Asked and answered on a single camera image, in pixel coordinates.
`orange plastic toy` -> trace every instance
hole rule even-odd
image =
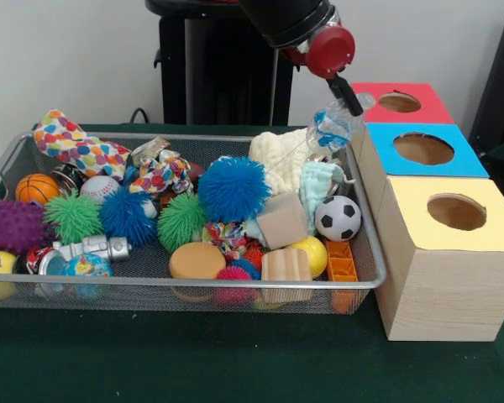
[[[327,275],[329,281],[358,281],[354,267],[353,254],[349,242],[326,242],[328,262]],[[331,307],[340,313],[348,314],[354,306],[356,290],[333,290]]]
[[[52,197],[60,195],[58,183],[48,175],[32,174],[25,176],[15,189],[18,202],[36,202],[43,206]]]

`wire mesh basket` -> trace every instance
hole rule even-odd
[[[141,133],[95,133],[134,149],[155,137]],[[171,148],[203,168],[221,155],[247,155],[250,137],[172,135]],[[354,313],[368,292],[385,280],[381,246],[351,149],[340,159],[356,179],[345,189],[362,211],[362,228],[350,241],[358,282],[178,280],[169,271],[170,254],[158,243],[133,249],[130,259],[113,263],[113,277],[0,275],[0,307],[130,311],[268,311]],[[0,159],[0,198],[11,198],[28,174],[48,173],[58,160],[41,154],[31,133],[18,136]],[[219,305],[217,296],[237,296],[236,305]]]

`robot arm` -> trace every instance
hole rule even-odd
[[[271,47],[327,80],[353,116],[362,114],[353,89],[338,75],[353,61],[354,38],[329,0],[239,0],[239,4]]]

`orange basketball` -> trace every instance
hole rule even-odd
[[[48,175],[25,176],[17,185],[15,199],[22,203],[36,202],[43,206],[52,197],[60,195],[58,183]]]

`soccer ball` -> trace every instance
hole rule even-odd
[[[318,206],[316,229],[334,242],[351,239],[360,229],[360,209],[345,196],[327,197]]]

